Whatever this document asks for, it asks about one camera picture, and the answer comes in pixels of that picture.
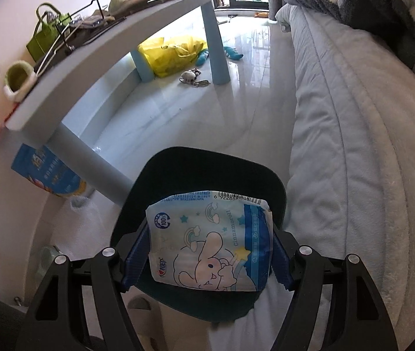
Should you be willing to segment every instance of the bed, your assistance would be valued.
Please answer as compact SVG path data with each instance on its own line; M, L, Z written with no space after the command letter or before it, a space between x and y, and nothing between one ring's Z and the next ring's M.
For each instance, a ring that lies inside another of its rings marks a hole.
M415 339L415 69L380 36L310 4L276 16L292 33L297 87L284 229L323 255L360 255L405 350ZM270 349L291 297L270 276L253 310L210 331L211 348ZM330 297L325 286L309 350L321 347Z

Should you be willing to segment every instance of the cartoon ear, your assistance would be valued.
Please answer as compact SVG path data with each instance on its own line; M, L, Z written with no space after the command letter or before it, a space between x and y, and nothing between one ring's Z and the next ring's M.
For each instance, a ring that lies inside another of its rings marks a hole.
M180 272L180 274L178 275L178 278L180 279L180 282L183 285L185 285L189 288L197 288L198 287L198 284L197 284L196 280L193 277L191 277L189 275L189 273L187 273L185 271Z
M210 259L215 256L222 248L222 236L217 232L209 232L204 243L203 250L199 255L199 261Z

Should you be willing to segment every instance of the tissue package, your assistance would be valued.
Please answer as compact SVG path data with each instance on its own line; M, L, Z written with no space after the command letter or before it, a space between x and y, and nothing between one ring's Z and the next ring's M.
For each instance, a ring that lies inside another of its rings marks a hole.
M146 217L155 281L217 291L265 287L273 231L266 201L198 191L163 199Z

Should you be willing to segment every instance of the silver screw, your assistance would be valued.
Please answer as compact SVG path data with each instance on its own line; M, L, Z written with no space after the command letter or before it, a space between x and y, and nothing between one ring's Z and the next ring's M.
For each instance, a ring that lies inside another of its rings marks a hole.
M55 263L58 265L64 264L66 262L66 256L60 254L59 256L55 257Z
M110 257L110 256L113 256L113 255L115 254L115 249L114 249L114 248L112 248L112 247L105 248L105 249L101 252L101 254L103 254L105 257Z
M350 254L349 255L349 261L352 264L358 264L360 262L360 257L358 257L356 254Z
M304 255L309 255L309 254L311 254L312 252L313 252L313 250L312 250L309 246L302 245L302 246L300 247L300 253L301 253L301 254L304 254Z

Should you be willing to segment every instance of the plastic bag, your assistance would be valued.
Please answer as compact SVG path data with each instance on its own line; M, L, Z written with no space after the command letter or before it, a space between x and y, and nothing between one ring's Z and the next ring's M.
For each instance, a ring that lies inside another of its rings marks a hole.
M146 57L155 75L164 78L184 70L207 43L201 38L181 35L165 41L164 37L149 38L141 43L138 50Z

